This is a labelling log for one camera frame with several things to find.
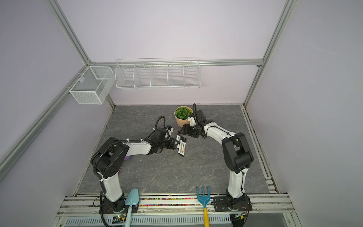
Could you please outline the white marker pen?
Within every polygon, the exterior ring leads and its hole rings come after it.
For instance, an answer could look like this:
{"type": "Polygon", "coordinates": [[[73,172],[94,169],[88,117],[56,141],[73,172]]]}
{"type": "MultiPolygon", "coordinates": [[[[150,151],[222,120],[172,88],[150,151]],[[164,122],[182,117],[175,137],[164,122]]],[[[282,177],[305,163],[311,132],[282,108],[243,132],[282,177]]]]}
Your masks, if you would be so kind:
{"type": "Polygon", "coordinates": [[[183,137],[180,137],[180,141],[179,141],[179,149],[178,149],[178,154],[181,155],[182,153],[182,147],[183,147],[183,137]]]}
{"type": "Polygon", "coordinates": [[[181,131],[178,131],[178,134],[176,136],[176,146],[179,144],[180,137],[181,137],[181,131]]]}
{"type": "Polygon", "coordinates": [[[181,156],[184,156],[184,145],[185,145],[185,138],[183,137],[181,139],[181,145],[180,145],[180,148],[179,148],[179,152],[180,152],[181,156]]]}
{"type": "Polygon", "coordinates": [[[184,157],[184,155],[185,155],[186,142],[187,142],[187,139],[186,139],[186,138],[183,138],[183,149],[182,149],[182,153],[181,153],[181,155],[182,155],[183,157],[184,157]]]}

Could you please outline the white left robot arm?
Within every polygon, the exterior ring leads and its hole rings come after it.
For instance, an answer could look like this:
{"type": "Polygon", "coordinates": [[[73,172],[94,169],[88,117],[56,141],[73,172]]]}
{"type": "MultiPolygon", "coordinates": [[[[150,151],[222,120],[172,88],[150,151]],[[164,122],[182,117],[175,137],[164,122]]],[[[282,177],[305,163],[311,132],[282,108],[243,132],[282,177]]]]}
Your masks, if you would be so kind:
{"type": "Polygon", "coordinates": [[[92,172],[101,185],[100,210],[108,213],[122,213],[126,208],[124,192],[120,185],[119,172],[126,157],[159,154],[165,149],[175,149],[171,137],[172,126],[166,125],[166,118],[157,119],[152,132],[139,140],[119,140],[110,137],[92,156],[92,172]]]}

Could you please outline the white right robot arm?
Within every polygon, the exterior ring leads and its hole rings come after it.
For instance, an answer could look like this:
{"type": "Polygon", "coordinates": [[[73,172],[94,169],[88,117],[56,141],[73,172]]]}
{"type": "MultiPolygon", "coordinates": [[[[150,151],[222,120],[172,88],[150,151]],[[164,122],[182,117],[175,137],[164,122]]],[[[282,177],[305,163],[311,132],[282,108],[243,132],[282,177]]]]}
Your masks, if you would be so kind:
{"type": "Polygon", "coordinates": [[[245,193],[244,184],[254,157],[245,134],[231,132],[208,120],[201,110],[196,109],[196,105],[193,105],[188,121],[189,123],[182,127],[182,135],[194,138],[211,137],[222,145],[224,161],[230,171],[224,205],[231,211],[251,211],[251,201],[245,193]]]}

